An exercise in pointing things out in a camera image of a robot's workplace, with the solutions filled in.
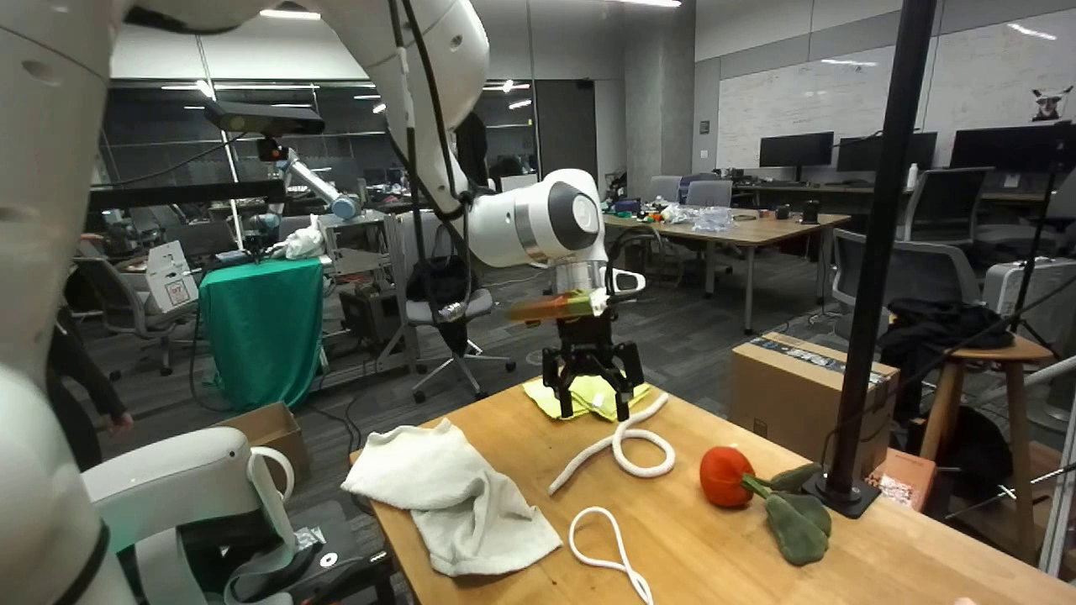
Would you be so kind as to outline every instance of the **white cloth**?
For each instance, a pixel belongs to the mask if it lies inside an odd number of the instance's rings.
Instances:
[[[508,574],[561,545],[450,419],[369,433],[344,491],[406,508],[439,574]]]

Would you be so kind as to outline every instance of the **red tomato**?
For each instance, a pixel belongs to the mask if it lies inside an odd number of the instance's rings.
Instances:
[[[711,447],[699,461],[699,484],[711,508],[746,508],[753,491],[743,476],[753,476],[753,468],[735,447]]]

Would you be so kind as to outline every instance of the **green leaf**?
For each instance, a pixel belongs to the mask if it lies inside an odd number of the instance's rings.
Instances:
[[[814,497],[808,502],[799,495],[781,495],[781,491],[770,491],[767,497],[767,529],[776,539],[783,563],[798,567],[821,563],[829,548],[829,539],[827,539],[829,514]]]
[[[821,472],[818,465],[791,468],[783,474],[773,474],[767,484],[773,491],[804,491],[818,472]]]

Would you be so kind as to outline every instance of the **white rope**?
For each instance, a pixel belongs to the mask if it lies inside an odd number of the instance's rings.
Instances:
[[[590,447],[577,452],[577,454],[567,461],[567,468],[546,484],[546,495],[558,495],[558,491],[572,480],[572,474],[576,474],[583,461],[590,461],[599,452],[606,452],[609,444],[613,444],[613,457],[614,457],[614,465],[617,465],[623,472],[629,472],[629,474],[635,474],[635,476],[670,474],[672,465],[675,465],[672,444],[661,440],[661,438],[653,433],[653,429],[635,429],[635,428],[631,428],[631,423],[641,423],[641,419],[648,419],[653,412],[659,412],[666,405],[670,405],[670,392],[661,392],[653,407],[645,407],[641,412],[635,412],[635,417],[629,417],[626,423],[617,423],[617,428],[613,429],[613,438],[601,438],[601,440],[596,440]],[[648,440],[648,444],[655,444],[666,457],[661,457],[659,465],[653,465],[653,468],[638,468],[638,465],[631,465],[631,461],[626,457],[626,440]]]
[[[614,539],[617,563],[590,557],[590,554],[582,554],[582,550],[577,550],[577,545],[576,545],[576,529],[577,529],[582,519],[587,519],[587,514],[601,514],[601,519],[613,523],[613,539]],[[567,548],[572,548],[572,554],[576,554],[582,566],[613,567],[613,572],[629,574],[635,594],[638,594],[645,605],[653,605],[648,583],[631,567],[626,539],[617,536],[617,523],[614,523],[613,512],[606,512],[606,508],[582,508],[582,512],[572,519]]]

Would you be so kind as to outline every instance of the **wooden table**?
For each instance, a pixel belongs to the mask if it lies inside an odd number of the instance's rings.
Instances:
[[[827,557],[791,567],[763,529],[763,504],[709,508],[694,465],[715,444],[740,447],[761,476],[804,457],[675,396],[638,423],[675,447],[672,474],[638,480],[614,468],[613,454],[599,454],[555,497],[543,495],[546,480],[613,429],[606,419],[552,423],[520,386],[446,417],[561,539],[582,508],[609,508],[655,602],[1076,602],[1076,589],[889,502],[876,502],[861,520],[832,514]],[[631,440],[629,457],[653,465],[659,454]],[[374,504],[374,514],[416,602],[638,602],[626,574],[577,566],[567,545],[516,574],[452,583],[430,567],[406,512]],[[596,519],[582,523],[577,548],[614,557],[613,536]]]
[[[753,261],[755,261],[755,250],[776,246],[776,243],[791,243],[791,240],[809,240],[809,235],[822,235],[821,243],[821,261],[818,261],[818,295],[827,300],[827,235],[829,228],[843,224],[848,216],[821,216],[818,222],[799,222],[794,219],[773,219],[773,216],[761,216],[761,211],[746,211],[746,207],[719,207],[719,222],[688,222],[688,224],[672,224],[672,222],[653,222],[653,232],[666,235],[666,240],[693,240],[693,243],[704,243],[704,295],[711,295],[711,274],[715,274],[715,250],[743,250],[743,333],[753,333]]]

